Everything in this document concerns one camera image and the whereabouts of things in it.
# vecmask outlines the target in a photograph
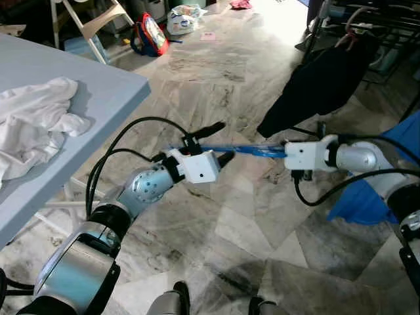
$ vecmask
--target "pink paper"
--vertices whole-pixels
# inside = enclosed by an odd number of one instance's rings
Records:
[[[232,9],[236,10],[252,8],[252,4],[249,3],[249,0],[233,0],[230,5],[232,6]]]
[[[213,31],[207,31],[201,34],[200,41],[215,41],[216,33]]]

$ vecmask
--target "marble floor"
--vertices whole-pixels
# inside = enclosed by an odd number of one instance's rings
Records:
[[[306,7],[296,0],[252,4],[236,11],[219,1],[208,8],[200,29],[159,58],[120,51],[115,66],[148,77],[152,88],[127,121],[162,116],[192,131],[223,120],[226,128],[206,139],[213,144],[305,139],[284,131],[266,140],[256,126],[302,57],[294,45],[305,30]],[[215,32],[216,41],[200,41],[202,32]],[[404,92],[397,106],[391,101],[398,95],[381,91],[360,87],[345,107],[299,126],[315,130],[324,120],[330,133],[386,131],[398,122],[414,89]],[[121,145],[152,155],[179,143],[179,136],[170,127],[145,123]],[[80,168],[78,179],[87,179],[112,139]],[[122,184],[142,166],[137,157],[113,156],[99,188]],[[342,179],[340,173],[315,173],[302,190],[315,200]],[[246,315],[253,295],[279,303],[290,315],[417,314],[392,227],[326,221],[334,201],[307,207],[295,195],[282,160],[253,156],[236,156],[217,183],[180,183],[139,217],[123,240],[117,259],[121,276],[105,314],[146,315],[152,301],[177,280],[189,285],[192,314]],[[43,214],[71,230],[67,211]],[[0,266],[15,280],[33,282],[63,239],[33,219],[0,252]],[[14,314],[28,301],[9,297],[0,314]]]

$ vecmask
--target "white cloth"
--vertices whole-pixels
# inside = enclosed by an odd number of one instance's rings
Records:
[[[75,81],[58,77],[0,94],[0,188],[2,180],[50,160],[63,144],[62,133],[75,137],[90,127],[88,120],[67,112],[76,90]]]

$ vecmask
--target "black cylindrical joint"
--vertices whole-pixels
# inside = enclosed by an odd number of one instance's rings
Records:
[[[327,164],[330,167],[337,167],[337,151],[339,149],[340,145],[338,143],[331,143],[327,149],[328,149],[328,161],[325,161],[325,164]]]
[[[234,157],[235,152],[233,151],[223,153],[221,156],[219,156],[217,160],[219,161],[220,168],[222,169],[223,167],[225,167],[226,164],[229,163]]]
[[[179,175],[177,165],[178,165],[177,159],[175,159],[173,156],[168,157],[167,159],[164,159],[162,161],[162,165],[166,167],[166,170],[168,171],[169,175],[171,176],[173,182],[176,184],[183,179],[185,179],[184,175]]]
[[[401,223],[408,215],[420,210],[420,183],[396,190],[388,198],[388,207]]]
[[[212,124],[211,126],[201,128],[197,131],[194,131],[191,134],[193,137],[195,137],[198,140],[201,138],[210,137],[211,135],[215,134],[216,132],[222,130],[225,127],[226,127],[226,123],[224,123],[223,121],[218,121]]]
[[[129,214],[116,205],[100,205],[93,211],[88,221],[97,222],[110,228],[121,241],[131,225]]]

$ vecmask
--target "light blue table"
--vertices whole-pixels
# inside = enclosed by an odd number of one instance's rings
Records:
[[[0,91],[40,84],[58,76],[79,88],[70,111],[91,120],[91,128],[68,137],[50,162],[0,189],[0,249],[53,197],[86,159],[149,95],[145,77],[66,52],[0,34]]]

